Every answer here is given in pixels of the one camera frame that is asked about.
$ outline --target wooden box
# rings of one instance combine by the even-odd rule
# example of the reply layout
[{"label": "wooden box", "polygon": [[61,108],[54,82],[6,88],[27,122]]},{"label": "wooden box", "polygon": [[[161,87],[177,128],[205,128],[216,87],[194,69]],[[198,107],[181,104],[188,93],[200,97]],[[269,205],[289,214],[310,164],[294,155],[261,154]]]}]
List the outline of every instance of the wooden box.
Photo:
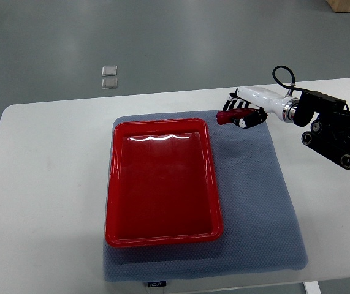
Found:
[{"label": "wooden box", "polygon": [[326,0],[334,12],[350,12],[350,0]]}]

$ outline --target gray floor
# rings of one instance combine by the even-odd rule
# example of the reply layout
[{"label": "gray floor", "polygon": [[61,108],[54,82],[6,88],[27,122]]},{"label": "gray floor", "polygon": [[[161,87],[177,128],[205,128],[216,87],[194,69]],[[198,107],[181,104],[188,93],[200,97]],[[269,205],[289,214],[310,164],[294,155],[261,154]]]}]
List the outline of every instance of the gray floor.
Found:
[{"label": "gray floor", "polygon": [[[107,64],[117,89],[101,89]],[[325,0],[0,1],[0,117],[20,103],[274,83],[278,64],[298,81],[350,77],[350,13]],[[320,285],[350,293],[350,279]]]}]

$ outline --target black cable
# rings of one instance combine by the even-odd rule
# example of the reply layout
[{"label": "black cable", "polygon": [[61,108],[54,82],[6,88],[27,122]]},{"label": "black cable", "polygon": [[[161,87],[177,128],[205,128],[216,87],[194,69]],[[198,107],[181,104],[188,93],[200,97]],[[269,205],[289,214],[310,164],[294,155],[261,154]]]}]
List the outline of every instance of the black cable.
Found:
[{"label": "black cable", "polygon": [[284,85],[275,75],[275,72],[277,71],[277,69],[286,69],[291,77],[292,77],[292,84],[294,85],[295,84],[295,74],[293,73],[293,71],[288,68],[288,66],[276,66],[274,69],[273,69],[273,72],[272,72],[272,75],[273,75],[273,79],[276,81],[277,84],[279,84],[281,87],[284,87],[285,89],[288,89],[288,90],[293,90],[293,91],[300,91],[300,92],[304,92],[304,91],[308,91],[307,89],[303,89],[303,88],[298,88],[298,87],[295,87],[295,86],[287,86],[287,85]]}]

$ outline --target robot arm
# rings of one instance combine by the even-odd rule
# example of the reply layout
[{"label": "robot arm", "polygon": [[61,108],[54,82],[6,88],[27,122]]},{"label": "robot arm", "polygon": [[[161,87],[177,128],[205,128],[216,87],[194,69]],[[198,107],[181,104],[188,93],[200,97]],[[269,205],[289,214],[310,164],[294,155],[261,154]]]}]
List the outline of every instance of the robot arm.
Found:
[{"label": "robot arm", "polygon": [[[276,77],[275,71],[284,68],[292,75],[292,84],[286,86]],[[276,92],[261,87],[240,87],[230,94],[230,99],[222,111],[217,113],[219,124],[234,123],[247,129],[267,118],[268,113],[297,126],[305,127],[314,116],[311,130],[302,135],[305,146],[328,158],[339,166],[350,170],[350,111],[346,101],[315,91],[296,88],[293,72],[278,66],[273,70],[278,84],[289,90],[283,97]],[[293,91],[300,91],[300,98],[292,97]]]}]

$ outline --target small red item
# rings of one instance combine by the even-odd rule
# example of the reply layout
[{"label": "small red item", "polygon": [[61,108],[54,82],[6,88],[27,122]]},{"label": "small red item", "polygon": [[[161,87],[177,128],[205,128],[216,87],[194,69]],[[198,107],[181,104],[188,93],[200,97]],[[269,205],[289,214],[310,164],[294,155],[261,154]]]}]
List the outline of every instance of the small red item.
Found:
[{"label": "small red item", "polygon": [[113,133],[105,239],[112,247],[213,241],[223,220],[207,124],[123,122]]},{"label": "small red item", "polygon": [[241,119],[252,113],[254,113],[256,109],[253,108],[234,108],[227,111],[219,111],[217,112],[217,123],[218,124],[232,124],[233,119]]}]

